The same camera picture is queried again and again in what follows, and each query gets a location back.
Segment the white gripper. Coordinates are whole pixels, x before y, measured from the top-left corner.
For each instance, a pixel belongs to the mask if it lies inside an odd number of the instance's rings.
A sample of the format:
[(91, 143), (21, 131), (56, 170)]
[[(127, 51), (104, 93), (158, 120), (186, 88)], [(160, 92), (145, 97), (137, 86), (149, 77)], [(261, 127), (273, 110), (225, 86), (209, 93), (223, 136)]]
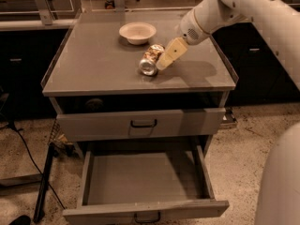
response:
[(182, 56), (188, 50), (188, 45), (198, 45), (209, 37), (196, 20), (194, 10), (182, 18), (179, 29), (182, 37), (176, 37), (168, 43), (164, 53), (157, 60), (158, 70), (164, 70)]

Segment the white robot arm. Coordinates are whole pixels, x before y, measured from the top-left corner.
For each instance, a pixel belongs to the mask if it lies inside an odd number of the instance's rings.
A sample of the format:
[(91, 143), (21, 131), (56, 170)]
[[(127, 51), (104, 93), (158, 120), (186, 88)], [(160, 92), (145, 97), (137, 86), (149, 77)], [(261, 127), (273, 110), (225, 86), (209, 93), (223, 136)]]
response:
[[(296, 86), (300, 85), (300, 15), (282, 0), (202, 0), (181, 20), (157, 61), (160, 70), (218, 29), (248, 20)], [(255, 225), (300, 225), (300, 123), (271, 148), (262, 173)]]

